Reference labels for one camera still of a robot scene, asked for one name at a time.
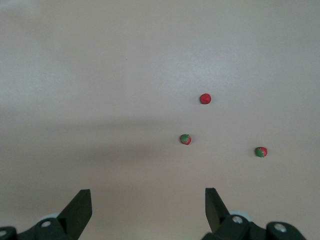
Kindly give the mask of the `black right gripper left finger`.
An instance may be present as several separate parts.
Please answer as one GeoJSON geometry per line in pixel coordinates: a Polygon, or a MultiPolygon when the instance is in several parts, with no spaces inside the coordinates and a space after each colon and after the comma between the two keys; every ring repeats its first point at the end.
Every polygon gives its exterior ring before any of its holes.
{"type": "Polygon", "coordinates": [[[91,217],[91,191],[82,189],[57,217],[42,219],[21,233],[17,233],[13,226],[3,226],[0,228],[0,238],[2,240],[78,240],[91,217]]]}

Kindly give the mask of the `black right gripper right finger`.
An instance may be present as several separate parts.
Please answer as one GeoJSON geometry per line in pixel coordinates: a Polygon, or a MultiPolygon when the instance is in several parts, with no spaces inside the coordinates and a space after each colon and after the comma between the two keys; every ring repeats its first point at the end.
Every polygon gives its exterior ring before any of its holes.
{"type": "Polygon", "coordinates": [[[205,215],[211,232],[204,240],[304,240],[293,225],[269,222],[265,228],[239,214],[231,214],[215,188],[205,189],[205,215]]]}

